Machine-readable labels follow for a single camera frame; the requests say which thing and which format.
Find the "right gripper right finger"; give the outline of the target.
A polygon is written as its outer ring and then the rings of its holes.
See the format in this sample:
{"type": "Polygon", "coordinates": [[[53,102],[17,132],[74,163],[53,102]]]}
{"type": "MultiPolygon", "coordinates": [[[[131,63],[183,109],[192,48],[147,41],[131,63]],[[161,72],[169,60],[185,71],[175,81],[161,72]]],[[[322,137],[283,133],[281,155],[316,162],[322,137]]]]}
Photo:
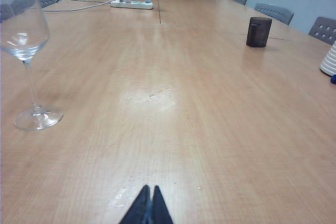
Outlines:
{"type": "Polygon", "coordinates": [[[154,224],[173,224],[159,186],[154,187],[152,198],[152,222],[154,224]]]}

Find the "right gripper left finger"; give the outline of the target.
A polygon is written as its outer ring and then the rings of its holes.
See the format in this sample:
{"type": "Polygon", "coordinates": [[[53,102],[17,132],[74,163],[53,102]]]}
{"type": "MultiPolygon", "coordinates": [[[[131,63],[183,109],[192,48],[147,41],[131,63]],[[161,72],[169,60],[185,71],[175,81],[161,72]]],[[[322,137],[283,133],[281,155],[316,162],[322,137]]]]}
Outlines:
{"type": "Polygon", "coordinates": [[[120,221],[120,224],[128,223],[151,223],[151,198],[148,185],[142,187],[129,210],[120,221]]]}

